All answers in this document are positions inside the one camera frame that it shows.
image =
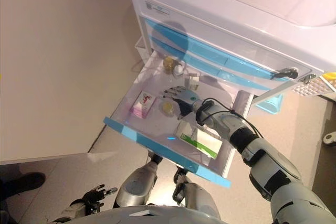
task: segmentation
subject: transparent drawer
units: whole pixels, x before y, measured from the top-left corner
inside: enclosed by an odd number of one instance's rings
[[[180,123],[177,119],[178,105],[172,102],[174,104],[174,116],[163,114],[160,109],[164,101],[163,91],[175,86],[185,86],[189,79],[188,75],[194,73],[200,78],[196,93],[201,99],[217,98],[226,106],[235,109],[244,116],[248,112],[253,96],[245,91],[230,87],[226,83],[220,82],[216,78],[190,66],[185,66],[184,74],[176,78],[172,74],[165,73],[163,59],[163,55],[154,51],[112,117],[105,118],[104,123],[192,173],[221,186],[230,186],[226,176],[235,150],[228,141],[221,139],[222,145],[219,152],[216,158],[212,158],[177,137],[175,132]],[[148,92],[156,97],[145,119],[139,118],[131,112],[132,106],[141,91]],[[184,120],[196,126],[193,113],[186,116]]]

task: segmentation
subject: small bottle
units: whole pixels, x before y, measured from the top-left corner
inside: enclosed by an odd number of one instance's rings
[[[163,60],[163,67],[167,74],[172,74],[175,67],[175,60],[172,57],[167,56]]]

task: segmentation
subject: tile floor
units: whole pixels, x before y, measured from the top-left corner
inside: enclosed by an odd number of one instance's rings
[[[304,98],[289,91],[279,114],[252,108],[249,116],[264,137],[298,166],[303,182],[309,187],[314,181],[326,108],[327,103],[318,97]],[[106,128],[91,153],[19,164],[20,172],[41,171],[46,173],[47,180],[39,189],[8,199],[8,208],[19,223],[46,223],[98,184],[119,187],[135,168],[146,162],[146,155],[144,148]],[[160,164],[150,202],[174,205],[171,194],[175,171],[170,161]],[[230,189],[193,174],[190,178],[212,194],[222,219],[228,223],[271,223],[269,202],[254,189],[248,174],[249,168],[236,154],[228,175],[232,181]],[[112,195],[105,199],[102,210],[111,208],[114,198]]]

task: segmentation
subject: black shoe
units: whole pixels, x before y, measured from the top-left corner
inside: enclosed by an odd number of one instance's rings
[[[46,175],[43,173],[27,173],[22,177],[10,180],[1,185],[1,200],[4,200],[15,194],[23,193],[24,191],[34,190],[39,188],[46,181]]]

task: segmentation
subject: small box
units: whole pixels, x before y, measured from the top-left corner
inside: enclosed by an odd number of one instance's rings
[[[146,91],[141,91],[131,108],[131,112],[139,118],[146,118],[149,109],[152,107],[155,99],[156,97],[152,94]]]

